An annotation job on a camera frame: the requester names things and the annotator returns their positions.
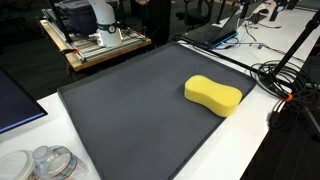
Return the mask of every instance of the monitor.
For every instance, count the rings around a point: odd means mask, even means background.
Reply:
[[[0,134],[47,115],[47,112],[0,65]]]

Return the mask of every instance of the machine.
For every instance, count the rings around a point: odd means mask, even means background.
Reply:
[[[113,47],[121,44],[120,29],[114,17],[112,7],[105,0],[88,0],[97,17],[98,30],[94,36],[102,47]]]

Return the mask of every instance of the yellow sponge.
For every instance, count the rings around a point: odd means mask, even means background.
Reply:
[[[196,75],[185,83],[184,97],[202,104],[221,117],[230,116],[242,98],[240,90]]]

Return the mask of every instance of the desk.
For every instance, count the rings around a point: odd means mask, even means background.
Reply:
[[[283,11],[279,13],[275,22],[269,22],[269,17],[261,22],[270,26],[281,25],[281,29],[267,29],[259,26],[258,30],[252,30],[251,33],[259,42],[286,52],[313,15],[313,12],[296,9]],[[239,28],[238,32],[241,38],[245,32],[244,27]],[[303,43],[295,56],[306,59],[319,35],[320,29],[318,28]],[[251,43],[253,40],[248,37],[243,42]],[[257,46],[249,45],[228,50],[217,50],[216,52],[247,65],[272,59],[280,60],[283,57],[283,55],[271,50],[259,50]],[[249,75],[249,72],[244,68],[219,58],[214,59]],[[302,63],[297,60],[291,59],[290,62],[302,66]],[[176,179],[240,179],[268,132],[268,115],[277,101],[278,99],[268,95],[260,87],[255,87],[238,106],[236,112],[228,117],[197,151]]]
[[[40,20],[39,24],[41,29],[44,31],[44,33],[48,34],[48,36],[52,39],[52,41],[58,47],[59,50],[70,49],[68,44],[64,42],[63,39],[59,36],[59,34],[54,30],[54,27],[51,26],[46,20]],[[93,65],[110,60],[112,58],[118,57],[120,55],[146,47],[150,44],[151,44],[151,39],[146,38],[146,41],[141,40],[137,43],[126,45],[123,48],[112,50],[110,53],[105,54],[93,61],[87,61],[87,62],[81,63],[79,57],[71,53],[66,55],[66,60],[68,64],[71,66],[71,68],[77,72],[77,71],[86,69],[88,67],[91,67]]]
[[[295,17],[295,24],[287,21],[288,18],[291,19],[291,16]],[[273,36],[266,36],[258,31],[252,31],[252,34],[259,41],[273,48],[286,51],[312,16],[312,12],[301,10],[281,12],[277,18],[278,21],[275,23],[281,23],[283,28],[272,31]],[[270,32],[262,27],[259,28],[260,30],[264,33]],[[319,34],[320,29],[317,29],[304,43],[302,50],[296,53],[296,56],[306,59]],[[290,38],[285,42],[278,42],[278,37],[282,35]],[[256,51],[263,51],[266,56],[268,54],[279,58],[281,56],[266,49],[257,50],[245,45],[238,49],[219,52],[250,65],[263,61],[252,55]],[[241,72],[248,73],[245,69],[224,60],[214,59]],[[278,102],[278,99],[269,96],[261,88],[255,87],[241,102],[234,114],[228,117],[208,138],[175,179],[239,179],[268,132],[268,113],[276,102]],[[39,100],[39,103],[48,111],[49,115],[0,135],[0,157],[20,149],[34,150],[41,145],[63,145],[89,166],[88,177],[90,178],[88,179],[99,179],[58,95],[48,96]]]

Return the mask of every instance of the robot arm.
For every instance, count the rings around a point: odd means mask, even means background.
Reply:
[[[116,27],[113,8],[105,0],[88,0],[97,18],[99,46],[113,47],[121,44],[120,29]]]

